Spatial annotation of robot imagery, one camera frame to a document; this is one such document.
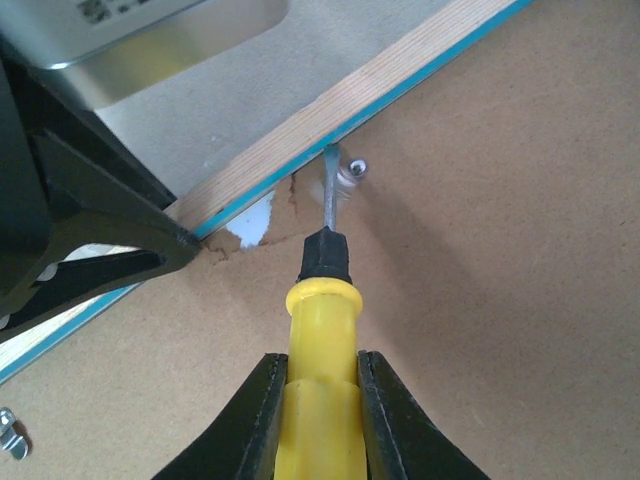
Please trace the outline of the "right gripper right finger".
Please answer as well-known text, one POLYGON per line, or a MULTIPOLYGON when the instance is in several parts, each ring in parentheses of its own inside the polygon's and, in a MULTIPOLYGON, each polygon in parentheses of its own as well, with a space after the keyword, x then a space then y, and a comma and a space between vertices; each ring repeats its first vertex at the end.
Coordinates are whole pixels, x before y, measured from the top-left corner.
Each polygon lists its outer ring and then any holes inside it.
POLYGON ((369 479, 486 479, 431 421, 378 351, 358 353, 369 479))

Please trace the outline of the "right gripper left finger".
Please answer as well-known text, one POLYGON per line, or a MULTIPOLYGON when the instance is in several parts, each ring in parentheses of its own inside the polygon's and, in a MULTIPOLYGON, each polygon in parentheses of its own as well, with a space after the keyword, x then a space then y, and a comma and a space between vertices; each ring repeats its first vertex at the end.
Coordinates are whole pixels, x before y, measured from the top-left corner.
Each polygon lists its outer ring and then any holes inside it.
POLYGON ((215 420, 157 479, 271 479, 288 356, 262 357, 215 420))

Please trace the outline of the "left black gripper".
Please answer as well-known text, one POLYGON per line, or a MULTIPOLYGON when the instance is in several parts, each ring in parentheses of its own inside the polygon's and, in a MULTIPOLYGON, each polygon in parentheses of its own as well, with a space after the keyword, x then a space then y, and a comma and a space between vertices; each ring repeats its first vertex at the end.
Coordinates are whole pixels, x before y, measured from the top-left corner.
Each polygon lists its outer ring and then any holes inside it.
POLYGON ((197 238, 172 194, 93 113, 67 105, 1 43, 1 337, 182 269, 197 238))

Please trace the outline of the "yellow handled screwdriver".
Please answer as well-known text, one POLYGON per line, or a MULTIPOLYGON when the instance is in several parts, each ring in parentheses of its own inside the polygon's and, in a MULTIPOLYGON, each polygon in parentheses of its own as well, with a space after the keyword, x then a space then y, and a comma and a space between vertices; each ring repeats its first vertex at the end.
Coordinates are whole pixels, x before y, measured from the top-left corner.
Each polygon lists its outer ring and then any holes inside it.
POLYGON ((339 147, 327 147, 323 159, 323 226, 305 239, 286 296, 291 328, 277 479, 367 476, 356 352, 363 300, 349 274, 346 237, 336 229, 339 147))

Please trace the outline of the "teal wooden photo frame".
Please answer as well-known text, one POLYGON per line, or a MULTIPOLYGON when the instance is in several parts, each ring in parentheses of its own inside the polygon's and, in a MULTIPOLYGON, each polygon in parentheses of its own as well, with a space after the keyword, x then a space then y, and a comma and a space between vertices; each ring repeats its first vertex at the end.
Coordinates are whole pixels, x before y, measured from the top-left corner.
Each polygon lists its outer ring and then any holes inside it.
MULTIPOLYGON (((340 210, 388 359, 494 479, 639 475, 639 5, 536 1, 344 140, 340 210)), ((148 479, 263 354, 320 222, 310 165, 270 231, 211 237, 7 382, 32 439, 5 479, 148 479)))

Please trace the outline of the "sunflower photo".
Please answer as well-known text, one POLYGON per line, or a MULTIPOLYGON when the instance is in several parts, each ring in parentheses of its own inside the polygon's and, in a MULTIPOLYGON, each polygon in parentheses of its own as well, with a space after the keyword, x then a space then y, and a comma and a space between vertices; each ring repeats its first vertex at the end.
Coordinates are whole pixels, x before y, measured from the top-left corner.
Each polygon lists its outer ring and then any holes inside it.
POLYGON ((272 202, 271 191, 227 223, 225 229, 240 241, 241 249, 257 247, 269 230, 272 202))

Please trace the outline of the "metal frame retaining clip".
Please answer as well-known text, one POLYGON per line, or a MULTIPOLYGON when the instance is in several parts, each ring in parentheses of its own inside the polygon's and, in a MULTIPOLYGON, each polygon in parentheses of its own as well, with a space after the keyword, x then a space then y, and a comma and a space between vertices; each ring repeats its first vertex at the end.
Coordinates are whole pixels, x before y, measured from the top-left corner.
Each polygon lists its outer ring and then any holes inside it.
POLYGON ((341 163, 336 174, 337 198, 347 201, 357 187, 365 180, 369 164, 363 158, 355 158, 341 163))

